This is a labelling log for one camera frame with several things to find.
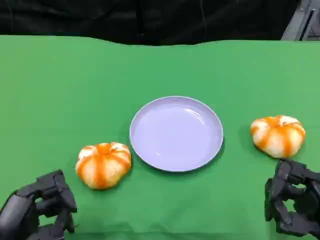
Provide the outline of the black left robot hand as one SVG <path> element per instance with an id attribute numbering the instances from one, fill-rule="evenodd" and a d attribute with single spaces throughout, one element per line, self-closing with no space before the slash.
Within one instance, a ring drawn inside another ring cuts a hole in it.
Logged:
<path id="1" fill-rule="evenodd" d="M 73 234 L 75 197 L 62 170 L 15 190 L 0 210 L 2 240 L 63 240 Z"/>

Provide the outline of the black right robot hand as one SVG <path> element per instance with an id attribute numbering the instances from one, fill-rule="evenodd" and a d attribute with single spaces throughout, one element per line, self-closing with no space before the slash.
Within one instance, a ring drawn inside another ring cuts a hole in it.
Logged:
<path id="1" fill-rule="evenodd" d="M 320 174 L 281 158 L 264 187 L 264 216 L 280 234 L 320 238 Z"/>

